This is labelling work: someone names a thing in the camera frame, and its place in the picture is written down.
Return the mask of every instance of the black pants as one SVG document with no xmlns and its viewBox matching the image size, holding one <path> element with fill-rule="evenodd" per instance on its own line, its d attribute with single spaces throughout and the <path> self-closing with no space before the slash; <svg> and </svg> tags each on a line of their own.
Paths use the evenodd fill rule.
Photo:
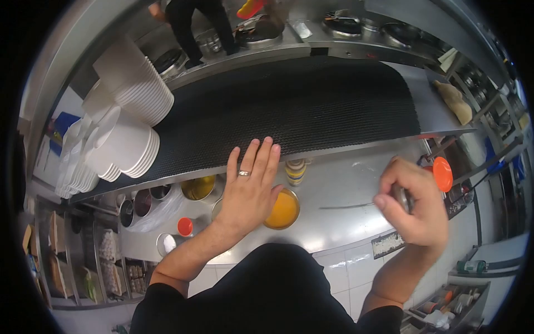
<svg viewBox="0 0 534 334">
<path fill-rule="evenodd" d="M 235 42 L 232 28 L 221 0 L 172 0 L 165 9 L 165 16 L 176 40 L 189 59 L 197 63 L 202 58 L 202 52 L 191 32 L 191 18 L 195 8 L 204 14 L 214 26 L 226 53 L 234 53 Z"/>
</svg>

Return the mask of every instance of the green container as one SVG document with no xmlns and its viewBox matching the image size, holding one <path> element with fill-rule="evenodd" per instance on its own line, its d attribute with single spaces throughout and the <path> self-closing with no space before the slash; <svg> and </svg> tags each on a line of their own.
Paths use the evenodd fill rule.
<svg viewBox="0 0 534 334">
<path fill-rule="evenodd" d="M 481 274 L 486 271 L 486 261 L 458 261 L 456 270 L 459 273 Z"/>
</svg>

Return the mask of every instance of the black rubber mat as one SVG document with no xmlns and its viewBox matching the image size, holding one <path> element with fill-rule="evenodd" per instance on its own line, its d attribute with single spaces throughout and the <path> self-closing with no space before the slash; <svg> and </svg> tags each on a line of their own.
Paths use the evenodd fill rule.
<svg viewBox="0 0 534 334">
<path fill-rule="evenodd" d="M 420 134 L 410 91 L 378 61 L 305 57 L 234 69 L 174 92 L 154 127 L 158 156 L 140 178 L 101 180 L 89 198 L 162 177 L 226 164 L 253 138 L 272 136 L 282 155 Z"/>
</svg>

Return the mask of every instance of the condiment jar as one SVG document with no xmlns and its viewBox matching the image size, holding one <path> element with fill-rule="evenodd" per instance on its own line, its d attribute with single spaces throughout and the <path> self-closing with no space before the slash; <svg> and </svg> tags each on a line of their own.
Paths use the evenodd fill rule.
<svg viewBox="0 0 534 334">
<path fill-rule="evenodd" d="M 286 161 L 287 181 L 293 187 L 297 187 L 304 177 L 306 172 L 306 164 L 304 159 Z"/>
</svg>

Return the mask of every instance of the orange sauce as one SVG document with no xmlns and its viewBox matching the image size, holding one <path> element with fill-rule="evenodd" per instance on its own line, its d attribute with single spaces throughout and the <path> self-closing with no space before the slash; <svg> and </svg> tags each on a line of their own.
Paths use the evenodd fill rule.
<svg viewBox="0 0 534 334">
<path fill-rule="evenodd" d="M 265 220 L 265 224 L 273 228 L 284 228 L 295 220 L 297 215 L 297 203 L 290 195 L 281 192 L 272 208 L 271 215 Z"/>
</svg>

